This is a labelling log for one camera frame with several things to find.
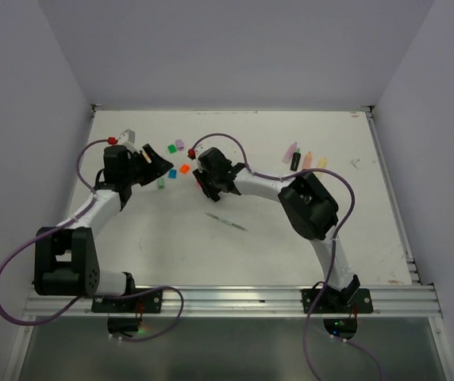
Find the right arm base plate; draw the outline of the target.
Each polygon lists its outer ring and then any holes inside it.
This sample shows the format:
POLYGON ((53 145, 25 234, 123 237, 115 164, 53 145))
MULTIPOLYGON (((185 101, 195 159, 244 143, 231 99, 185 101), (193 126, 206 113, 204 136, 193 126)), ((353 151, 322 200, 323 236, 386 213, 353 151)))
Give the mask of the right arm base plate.
POLYGON ((370 291, 360 286, 356 275, 341 291, 331 286, 323 287, 323 282, 319 282, 311 288, 302 289, 301 296, 302 307, 306 314, 314 305, 312 314, 337 315, 337 317, 324 317, 323 325, 330 335, 345 340, 355 336, 360 314, 374 312, 370 291))

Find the pastel peach highlighter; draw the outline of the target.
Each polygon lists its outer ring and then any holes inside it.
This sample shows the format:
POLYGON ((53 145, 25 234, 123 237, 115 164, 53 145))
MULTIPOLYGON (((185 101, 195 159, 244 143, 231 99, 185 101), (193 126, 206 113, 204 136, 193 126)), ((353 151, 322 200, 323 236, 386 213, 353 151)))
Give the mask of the pastel peach highlighter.
POLYGON ((303 161, 302 161, 302 170, 305 171, 307 169, 312 168, 312 162, 313 162, 313 154, 312 152, 307 152, 304 155, 303 161))

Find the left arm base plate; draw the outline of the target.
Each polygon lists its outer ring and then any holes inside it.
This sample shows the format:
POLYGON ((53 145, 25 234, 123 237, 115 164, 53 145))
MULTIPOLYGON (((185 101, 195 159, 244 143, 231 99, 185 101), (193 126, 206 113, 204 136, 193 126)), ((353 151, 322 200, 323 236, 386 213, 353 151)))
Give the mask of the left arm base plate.
POLYGON ((147 292, 136 298, 96 298, 91 305, 95 314, 108 314, 107 329, 110 334, 124 338, 134 338, 144 335, 142 318, 145 315, 159 314, 161 312, 163 291, 149 292, 149 288, 135 290, 147 292))

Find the pastel yellow highlighter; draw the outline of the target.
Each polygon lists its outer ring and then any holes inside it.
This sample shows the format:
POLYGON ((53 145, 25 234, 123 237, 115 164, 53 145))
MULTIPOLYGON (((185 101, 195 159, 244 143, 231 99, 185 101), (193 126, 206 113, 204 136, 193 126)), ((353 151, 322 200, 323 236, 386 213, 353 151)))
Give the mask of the pastel yellow highlighter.
MULTIPOLYGON (((326 157, 326 156, 323 156, 323 157, 320 158, 320 160, 318 161, 316 168, 317 168, 317 169, 326 169, 327 163, 328 163, 327 157, 326 157)), ((322 177, 322 171, 316 171, 316 172, 315 172, 315 175, 320 179, 320 178, 322 177)))

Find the green cap black highlighter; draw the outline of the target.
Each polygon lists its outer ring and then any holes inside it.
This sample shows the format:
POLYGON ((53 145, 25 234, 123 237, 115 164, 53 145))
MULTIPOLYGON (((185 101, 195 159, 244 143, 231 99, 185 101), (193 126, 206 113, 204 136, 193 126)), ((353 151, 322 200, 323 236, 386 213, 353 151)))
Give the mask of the green cap black highlighter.
POLYGON ((300 160, 301 160, 301 153, 300 153, 300 149, 297 148, 292 157, 291 157, 291 162, 290 162, 290 170, 291 171, 297 171, 298 170, 298 165, 300 163, 300 160))

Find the pastel purple cap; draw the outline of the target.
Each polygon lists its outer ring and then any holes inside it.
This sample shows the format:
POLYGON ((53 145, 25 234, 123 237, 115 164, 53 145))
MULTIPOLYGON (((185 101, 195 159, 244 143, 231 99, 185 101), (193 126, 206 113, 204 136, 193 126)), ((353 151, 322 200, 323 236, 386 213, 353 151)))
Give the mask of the pastel purple cap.
POLYGON ((184 143, 180 139, 175 141, 175 146, 179 151, 182 151, 184 149, 184 143))

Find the orange highlighter cap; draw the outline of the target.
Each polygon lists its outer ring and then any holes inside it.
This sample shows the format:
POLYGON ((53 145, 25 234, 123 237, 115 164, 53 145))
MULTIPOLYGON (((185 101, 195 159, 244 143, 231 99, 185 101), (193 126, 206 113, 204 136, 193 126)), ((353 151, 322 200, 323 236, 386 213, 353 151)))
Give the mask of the orange highlighter cap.
POLYGON ((190 171, 190 166, 188 164, 183 164, 179 170, 181 173, 187 174, 190 171))

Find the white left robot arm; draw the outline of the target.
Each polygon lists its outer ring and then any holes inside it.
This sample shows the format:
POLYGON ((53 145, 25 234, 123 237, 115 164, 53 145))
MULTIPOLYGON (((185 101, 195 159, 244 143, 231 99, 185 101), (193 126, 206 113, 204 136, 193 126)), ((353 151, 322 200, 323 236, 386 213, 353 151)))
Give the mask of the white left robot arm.
POLYGON ((69 220, 38 231, 33 285, 43 296, 107 297, 120 311, 138 301, 133 276, 100 268, 95 237, 127 205, 133 186, 145 186, 166 175, 174 164, 146 144, 137 152, 110 145, 103 152, 103 180, 69 220))

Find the pastel green cap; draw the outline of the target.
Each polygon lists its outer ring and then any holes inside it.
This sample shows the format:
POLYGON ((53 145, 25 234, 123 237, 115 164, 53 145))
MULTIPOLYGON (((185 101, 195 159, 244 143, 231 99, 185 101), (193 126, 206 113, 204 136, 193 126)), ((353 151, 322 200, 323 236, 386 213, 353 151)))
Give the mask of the pastel green cap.
POLYGON ((158 190, 163 190, 164 188, 165 188, 164 178, 159 178, 157 180, 157 189, 158 190))

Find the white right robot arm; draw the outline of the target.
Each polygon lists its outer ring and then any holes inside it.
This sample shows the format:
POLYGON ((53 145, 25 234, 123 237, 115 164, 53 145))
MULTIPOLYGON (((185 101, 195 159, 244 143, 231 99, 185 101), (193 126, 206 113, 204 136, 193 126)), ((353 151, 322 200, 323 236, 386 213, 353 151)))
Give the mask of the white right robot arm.
POLYGON ((253 174, 247 164, 233 164, 218 148, 191 148, 188 157, 197 162, 194 177, 212 201, 219 202, 220 194, 226 193, 279 203, 294 231, 314 248, 325 277, 321 300, 339 312, 354 303, 360 281, 340 241, 344 221, 337 216, 337 201, 313 172, 300 172, 286 180, 253 174))

